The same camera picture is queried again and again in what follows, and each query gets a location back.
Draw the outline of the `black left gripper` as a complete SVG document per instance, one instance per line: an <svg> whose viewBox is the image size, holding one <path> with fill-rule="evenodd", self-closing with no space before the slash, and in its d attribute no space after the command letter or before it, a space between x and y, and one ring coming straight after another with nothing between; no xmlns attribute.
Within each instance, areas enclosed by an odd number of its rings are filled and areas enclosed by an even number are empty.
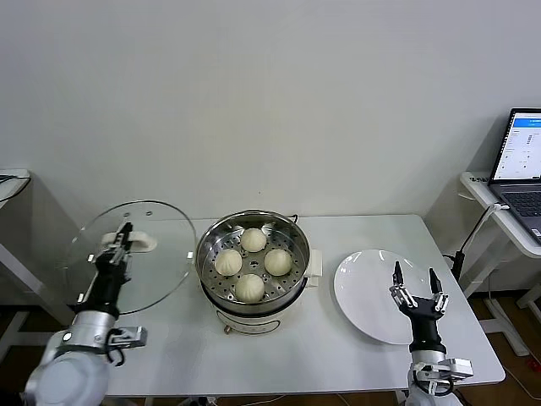
<svg viewBox="0 0 541 406"><path fill-rule="evenodd" d="M123 257L130 251L129 235L132 231L133 224L125 222L117 233L106 233L101 237L101 254L106 259L95 263L96 278L87 299L81 305L82 311L94 310L108 315L120 315L117 302L122 286L128 281L127 262Z"/></svg>

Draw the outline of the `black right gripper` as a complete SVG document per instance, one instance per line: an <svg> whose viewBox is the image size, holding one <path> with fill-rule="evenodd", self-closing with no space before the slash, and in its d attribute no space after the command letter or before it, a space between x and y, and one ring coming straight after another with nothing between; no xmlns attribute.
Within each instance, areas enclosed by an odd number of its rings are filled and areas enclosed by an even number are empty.
<svg viewBox="0 0 541 406"><path fill-rule="evenodd" d="M413 297L404 285L400 262L395 262L390 292L400 312L410 321L413 335L413 341L409 344L411 352L446 351L438 333L437 321L443 316L440 312L446 311L449 296L444 293L433 268L429 269L429 283L433 299Z"/></svg>

